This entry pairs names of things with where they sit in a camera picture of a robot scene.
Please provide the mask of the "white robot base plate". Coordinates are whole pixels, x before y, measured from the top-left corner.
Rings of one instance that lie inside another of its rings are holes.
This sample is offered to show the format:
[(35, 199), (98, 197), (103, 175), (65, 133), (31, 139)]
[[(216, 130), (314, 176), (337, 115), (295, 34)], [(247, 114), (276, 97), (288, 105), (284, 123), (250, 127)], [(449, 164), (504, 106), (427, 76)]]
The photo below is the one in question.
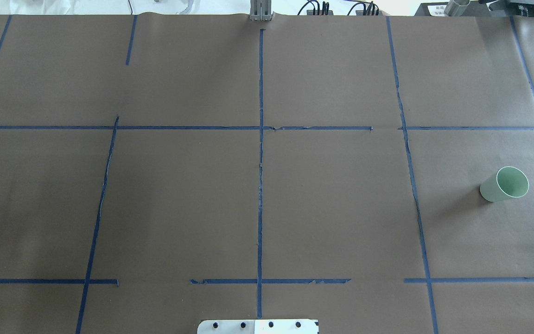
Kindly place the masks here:
[(198, 334), (319, 334), (312, 319), (207, 320), (197, 327)]

